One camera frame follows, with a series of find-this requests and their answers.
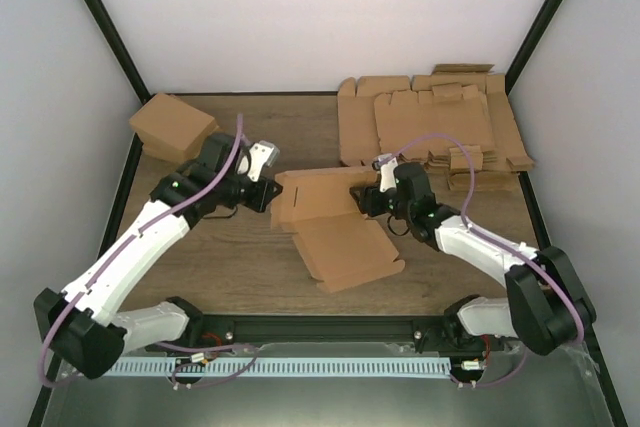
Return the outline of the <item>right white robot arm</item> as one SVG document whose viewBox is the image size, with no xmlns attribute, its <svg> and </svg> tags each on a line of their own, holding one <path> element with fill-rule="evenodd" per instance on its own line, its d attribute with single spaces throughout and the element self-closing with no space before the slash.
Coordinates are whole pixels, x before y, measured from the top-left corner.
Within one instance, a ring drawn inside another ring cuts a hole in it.
<svg viewBox="0 0 640 427">
<path fill-rule="evenodd" d="M 349 190 L 359 211 L 405 223 L 413 238 L 461 259 L 497 281 L 503 299 L 470 296 L 446 312 L 444 336 L 458 350 L 481 335 L 520 340 L 537 355 L 580 343 L 596 311 L 571 260 L 561 249 L 537 249 L 509 241 L 437 201 L 429 178 L 417 163 L 374 163 L 373 183 Z"/>
</svg>

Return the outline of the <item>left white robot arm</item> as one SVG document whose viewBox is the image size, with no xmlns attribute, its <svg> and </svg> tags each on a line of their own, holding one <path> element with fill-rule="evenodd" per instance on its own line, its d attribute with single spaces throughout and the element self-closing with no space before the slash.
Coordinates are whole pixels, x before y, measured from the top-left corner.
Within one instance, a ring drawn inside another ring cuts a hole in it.
<svg viewBox="0 0 640 427">
<path fill-rule="evenodd" d="M 34 301 L 43 349 L 88 379 L 109 371 L 130 351 L 154 344 L 193 352 L 204 339 L 204 315 L 174 296 L 158 305 L 120 307 L 150 268 L 217 208 L 265 212 L 281 185 L 264 176 L 279 155 L 274 144 L 209 135 L 196 158 L 163 177 L 125 233 L 61 292 Z"/>
</svg>

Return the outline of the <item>cardboard box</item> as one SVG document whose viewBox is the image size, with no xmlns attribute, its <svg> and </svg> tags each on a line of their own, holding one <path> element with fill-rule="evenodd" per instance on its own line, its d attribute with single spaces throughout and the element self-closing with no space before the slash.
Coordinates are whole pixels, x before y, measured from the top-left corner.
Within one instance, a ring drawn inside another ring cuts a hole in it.
<svg viewBox="0 0 640 427">
<path fill-rule="evenodd" d="M 285 171 L 275 175 L 282 192 L 271 202 L 271 227 L 292 235 L 317 287 L 351 289 L 402 272 L 400 258 L 381 225 L 362 214 L 352 187 L 368 186 L 369 167 Z"/>
</svg>

